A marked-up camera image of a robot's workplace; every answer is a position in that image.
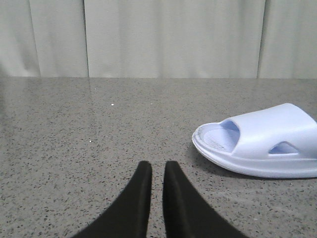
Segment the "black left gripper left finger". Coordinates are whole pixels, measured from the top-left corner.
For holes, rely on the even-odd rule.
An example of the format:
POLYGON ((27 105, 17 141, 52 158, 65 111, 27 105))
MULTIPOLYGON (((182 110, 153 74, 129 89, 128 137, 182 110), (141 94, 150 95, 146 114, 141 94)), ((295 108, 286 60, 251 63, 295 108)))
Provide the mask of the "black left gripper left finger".
POLYGON ((141 161, 114 202, 75 238, 145 238, 150 214, 152 167, 141 161))

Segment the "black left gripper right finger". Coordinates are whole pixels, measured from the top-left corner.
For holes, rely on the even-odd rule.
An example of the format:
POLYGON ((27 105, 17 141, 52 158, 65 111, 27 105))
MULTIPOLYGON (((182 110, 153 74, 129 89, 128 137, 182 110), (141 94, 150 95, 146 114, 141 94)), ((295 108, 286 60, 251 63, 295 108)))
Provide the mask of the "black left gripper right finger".
POLYGON ((200 196, 176 161, 165 165, 163 216, 168 238, 245 238, 200 196))

